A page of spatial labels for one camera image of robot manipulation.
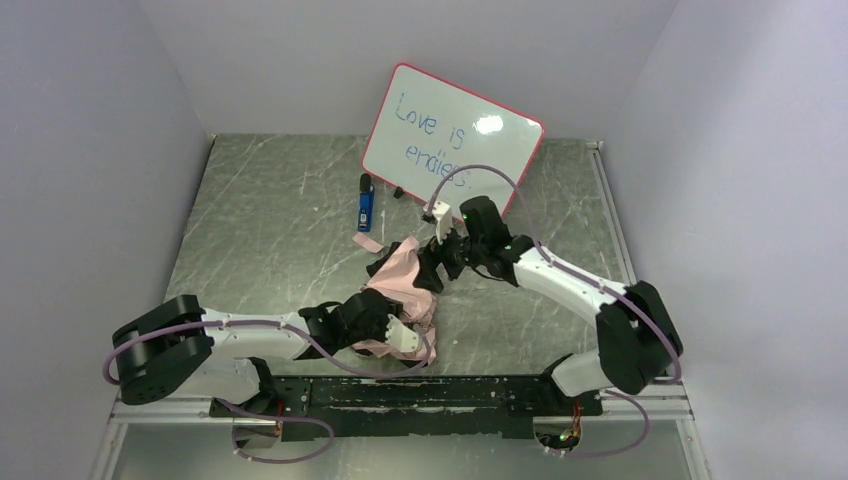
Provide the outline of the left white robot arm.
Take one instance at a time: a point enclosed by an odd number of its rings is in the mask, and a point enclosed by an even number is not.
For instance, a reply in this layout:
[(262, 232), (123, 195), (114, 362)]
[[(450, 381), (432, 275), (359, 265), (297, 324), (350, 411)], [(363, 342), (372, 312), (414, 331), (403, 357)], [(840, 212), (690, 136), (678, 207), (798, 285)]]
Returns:
[(333, 358), (366, 341), (420, 352), (423, 337), (401, 313), (399, 302), (374, 289), (270, 316), (206, 309), (196, 296), (179, 295), (113, 334), (102, 374), (127, 405), (198, 395), (260, 413), (278, 397), (270, 359)]

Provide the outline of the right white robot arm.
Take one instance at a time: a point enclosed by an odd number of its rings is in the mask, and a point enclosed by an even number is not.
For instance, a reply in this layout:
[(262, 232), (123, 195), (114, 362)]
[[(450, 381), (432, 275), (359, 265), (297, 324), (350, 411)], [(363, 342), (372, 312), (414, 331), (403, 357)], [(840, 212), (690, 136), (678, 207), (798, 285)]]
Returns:
[(452, 209), (436, 201), (423, 220), (434, 236), (418, 251), (418, 287), (440, 293), (437, 270), (449, 280), (471, 270), (489, 280), (541, 294), (594, 327), (595, 349), (568, 354), (543, 377), (565, 396), (615, 388), (637, 395), (668, 372), (678, 373), (683, 344), (659, 291), (646, 281), (626, 285), (594, 275), (557, 257), (527, 235), (509, 231), (494, 202), (478, 196), (463, 202), (467, 232), (453, 226)]

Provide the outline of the pink folding umbrella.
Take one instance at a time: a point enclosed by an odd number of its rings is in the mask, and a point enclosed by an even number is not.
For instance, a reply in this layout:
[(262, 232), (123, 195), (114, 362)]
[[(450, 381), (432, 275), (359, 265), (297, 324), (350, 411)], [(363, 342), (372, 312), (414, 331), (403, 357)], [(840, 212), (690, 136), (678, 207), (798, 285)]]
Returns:
[(417, 255), (419, 241), (414, 236), (409, 236), (380, 251), (377, 250), (380, 244), (363, 233), (357, 233), (354, 241), (372, 253), (382, 253), (377, 261), (366, 268), (370, 279), (365, 287), (376, 289), (388, 299), (399, 302), (403, 307), (398, 315), (399, 320), (405, 326), (420, 327), (431, 346), (429, 354), (426, 354), (425, 346), (416, 352), (404, 353), (385, 342), (367, 340), (356, 343), (353, 346), (354, 351), (359, 355), (376, 358), (392, 356), (406, 363), (427, 359), (427, 363), (431, 364), (437, 355), (436, 327), (433, 323), (437, 301), (432, 292), (413, 285), (422, 270)]

